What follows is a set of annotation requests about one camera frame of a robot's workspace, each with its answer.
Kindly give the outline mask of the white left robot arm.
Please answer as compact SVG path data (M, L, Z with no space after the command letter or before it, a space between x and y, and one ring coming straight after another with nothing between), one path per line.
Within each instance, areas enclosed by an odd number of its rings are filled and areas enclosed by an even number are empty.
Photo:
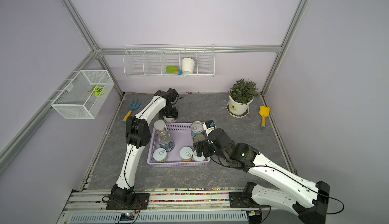
M173 105L178 97L179 94L175 89L159 90L140 112L127 118L125 160L119 178L106 201L106 210L147 208L149 201L147 194L137 194L134 191L137 167L143 150L152 139L150 130L152 120L155 117L159 117L161 120L164 117L177 119L178 110Z

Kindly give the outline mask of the pink labelled white-lid can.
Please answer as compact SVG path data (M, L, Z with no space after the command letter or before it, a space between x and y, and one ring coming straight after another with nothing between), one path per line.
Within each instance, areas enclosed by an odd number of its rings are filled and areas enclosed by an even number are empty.
M171 123L175 123L175 122L176 122L176 119L175 119L175 118L167 118L167 117L164 117L164 121L165 121L167 124L171 124Z

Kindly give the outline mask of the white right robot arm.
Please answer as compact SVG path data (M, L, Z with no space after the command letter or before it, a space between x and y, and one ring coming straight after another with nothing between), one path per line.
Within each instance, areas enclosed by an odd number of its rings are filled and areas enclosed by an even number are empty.
M235 143L220 128L196 135L193 146L198 156L217 156L226 161L227 168L243 170L276 186L269 189L248 182L242 192L230 194L232 208L270 206L298 216L304 224L326 222L330 192L327 183L312 182L291 173L250 145Z

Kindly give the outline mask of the dark blue tin can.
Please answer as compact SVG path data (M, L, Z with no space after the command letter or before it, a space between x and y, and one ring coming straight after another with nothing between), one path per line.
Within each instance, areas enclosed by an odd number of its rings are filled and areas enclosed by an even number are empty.
M157 141L160 147L165 149L167 152L170 152L175 148L173 137L168 131L159 133Z

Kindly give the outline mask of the blue Progresso soup can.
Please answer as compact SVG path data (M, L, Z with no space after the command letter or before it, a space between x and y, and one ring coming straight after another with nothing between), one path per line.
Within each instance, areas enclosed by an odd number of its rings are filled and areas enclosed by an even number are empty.
M203 122L194 121L190 126L190 131L191 131L192 138L194 138L198 134L203 134L204 132Z

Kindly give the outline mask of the tall can with plastic lid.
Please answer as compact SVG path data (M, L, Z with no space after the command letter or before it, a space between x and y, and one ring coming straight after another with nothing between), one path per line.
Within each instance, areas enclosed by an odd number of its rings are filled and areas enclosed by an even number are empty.
M160 134L162 132L167 132L168 130L167 130L166 122L164 120L155 121L154 130L155 130L156 134Z

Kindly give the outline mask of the yellow corn can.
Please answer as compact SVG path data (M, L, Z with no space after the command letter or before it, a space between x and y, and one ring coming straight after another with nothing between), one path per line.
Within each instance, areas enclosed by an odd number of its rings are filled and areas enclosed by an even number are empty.
M196 162L203 162L206 161L206 158L204 156L198 156L197 151L193 150L192 158Z
M193 157L193 150L190 147L183 147L180 149L179 156L182 162L190 162Z

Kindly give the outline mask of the green labelled white-lid can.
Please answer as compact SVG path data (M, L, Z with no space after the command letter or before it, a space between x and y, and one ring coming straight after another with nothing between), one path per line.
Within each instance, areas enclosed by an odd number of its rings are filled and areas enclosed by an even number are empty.
M165 163L168 160L167 151L164 148L158 148L153 152L153 159L156 163Z

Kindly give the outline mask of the dark labelled tin can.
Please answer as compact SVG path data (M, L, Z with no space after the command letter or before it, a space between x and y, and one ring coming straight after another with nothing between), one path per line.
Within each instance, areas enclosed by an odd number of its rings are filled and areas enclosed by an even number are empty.
M206 136L204 134L197 134L193 137L193 142L194 143L199 143L199 142L202 142L202 141L205 141L207 140Z

